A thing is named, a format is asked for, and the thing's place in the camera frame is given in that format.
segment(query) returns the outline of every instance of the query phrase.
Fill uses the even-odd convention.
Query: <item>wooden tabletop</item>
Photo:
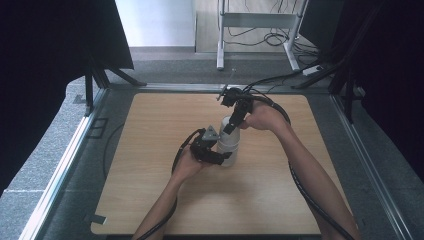
[[[171,175],[175,154],[196,129],[221,120],[233,108],[217,94],[141,93],[134,97],[96,215],[96,234],[132,234]],[[300,140],[345,195],[308,101],[300,95],[271,95],[289,114]],[[269,131],[241,131],[237,161],[212,166],[180,189],[167,234],[319,234],[291,178],[287,157]]]

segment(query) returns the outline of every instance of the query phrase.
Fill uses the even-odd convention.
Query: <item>white wall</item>
[[[193,0],[115,0],[130,47],[194,46]]]

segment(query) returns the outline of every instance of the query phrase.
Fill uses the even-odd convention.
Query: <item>forearm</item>
[[[274,130],[287,158],[306,191],[318,205],[337,223],[347,230],[354,239],[360,239],[355,221],[344,200],[315,157],[306,149],[288,124]],[[318,222],[323,239],[336,239],[339,235],[334,228],[312,210]]]
[[[171,177],[162,194],[144,217],[132,239],[140,238],[144,233],[159,223],[169,213],[175,202],[175,199],[177,198],[178,190],[180,189],[182,183],[182,180]],[[165,225],[158,229],[148,239],[162,239],[164,230]]]

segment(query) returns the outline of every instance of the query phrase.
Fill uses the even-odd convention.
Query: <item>human arm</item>
[[[254,102],[253,113],[240,125],[242,129],[247,127],[273,132],[281,143],[298,179],[312,199],[354,239],[360,239],[353,216],[334,182],[277,110],[264,103]],[[344,239],[313,208],[311,211],[318,223],[322,239]]]
[[[177,198],[178,190],[183,183],[209,165],[208,163],[197,161],[192,155],[189,147],[184,148],[171,178],[159,198],[144,217],[132,239],[135,240],[140,238],[144,233],[160,222],[171,210]],[[148,239],[162,239],[164,231],[165,225],[153,233]]]

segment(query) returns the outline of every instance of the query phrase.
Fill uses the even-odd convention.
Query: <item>white cylindrical object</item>
[[[240,142],[240,128],[236,127],[230,135],[224,132],[224,128],[227,126],[229,120],[230,116],[226,116],[222,119],[221,128],[219,130],[220,139],[216,147],[218,153],[232,152],[231,156],[225,159],[221,164],[221,166],[224,167],[231,167],[236,162],[238,145]]]

